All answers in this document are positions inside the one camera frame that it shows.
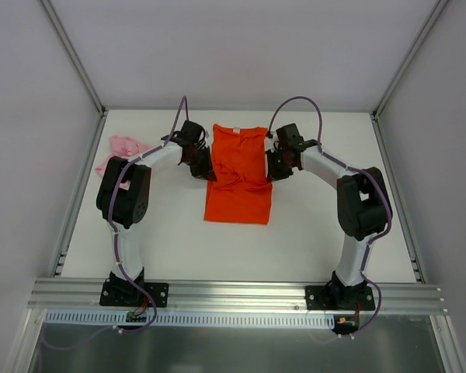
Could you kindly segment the orange t shirt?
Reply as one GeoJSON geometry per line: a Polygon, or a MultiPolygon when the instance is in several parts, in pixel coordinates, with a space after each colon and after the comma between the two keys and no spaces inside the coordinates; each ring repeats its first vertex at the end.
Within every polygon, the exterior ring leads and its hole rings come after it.
{"type": "Polygon", "coordinates": [[[215,181],[207,184],[206,221],[266,225],[273,184],[267,179],[265,127],[213,126],[211,160],[215,181]]]}

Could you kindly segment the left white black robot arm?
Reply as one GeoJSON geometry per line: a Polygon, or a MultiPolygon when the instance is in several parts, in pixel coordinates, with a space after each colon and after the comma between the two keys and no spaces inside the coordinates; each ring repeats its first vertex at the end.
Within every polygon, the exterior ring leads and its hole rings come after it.
{"type": "Polygon", "coordinates": [[[103,284],[101,306],[137,309],[167,306],[169,285],[144,279],[135,226],[147,213],[152,175],[158,169],[181,164],[189,166],[196,179],[216,180],[207,131],[191,120],[185,120],[180,130],[166,135],[160,145],[142,155],[131,159],[113,156],[108,161],[96,207],[110,229],[114,265],[103,284]]]}

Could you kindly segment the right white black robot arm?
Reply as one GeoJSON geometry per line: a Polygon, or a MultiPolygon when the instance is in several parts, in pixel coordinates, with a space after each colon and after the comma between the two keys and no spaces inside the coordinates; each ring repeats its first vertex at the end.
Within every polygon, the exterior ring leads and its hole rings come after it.
{"type": "Polygon", "coordinates": [[[381,171],[347,165],[315,139],[305,140],[296,124],[278,128],[273,139],[273,147],[266,151],[268,180],[285,180],[294,169],[319,177],[336,191],[337,218],[345,235],[331,279],[322,288],[306,288],[307,308],[374,310],[365,271],[372,245],[388,234],[393,217],[381,171]]]}

